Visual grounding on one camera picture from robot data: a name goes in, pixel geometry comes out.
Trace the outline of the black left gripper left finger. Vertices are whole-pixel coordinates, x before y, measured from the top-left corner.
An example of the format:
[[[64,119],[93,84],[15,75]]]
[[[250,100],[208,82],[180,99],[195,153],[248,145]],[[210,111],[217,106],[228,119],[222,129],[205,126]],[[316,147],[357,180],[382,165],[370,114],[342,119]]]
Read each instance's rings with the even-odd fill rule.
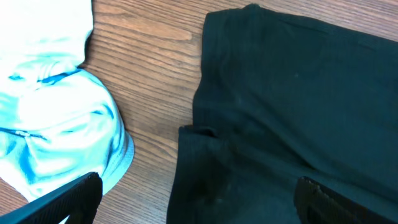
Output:
[[[89,172],[1,216],[2,224],[92,224],[103,196],[103,183]]]

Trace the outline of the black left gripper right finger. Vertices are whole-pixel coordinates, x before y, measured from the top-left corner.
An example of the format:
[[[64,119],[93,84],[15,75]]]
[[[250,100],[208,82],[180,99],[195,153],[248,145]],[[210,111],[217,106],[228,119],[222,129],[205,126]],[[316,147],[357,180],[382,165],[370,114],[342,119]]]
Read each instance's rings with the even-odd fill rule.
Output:
[[[395,224],[309,177],[297,181],[294,205],[304,224]]]

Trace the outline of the black t-shirt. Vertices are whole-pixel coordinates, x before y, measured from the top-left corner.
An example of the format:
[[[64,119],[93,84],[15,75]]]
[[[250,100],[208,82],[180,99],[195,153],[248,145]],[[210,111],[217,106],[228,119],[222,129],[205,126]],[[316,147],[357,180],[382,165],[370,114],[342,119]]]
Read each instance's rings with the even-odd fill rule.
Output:
[[[299,223],[309,177],[397,221],[397,43],[256,4],[210,12],[168,223]]]

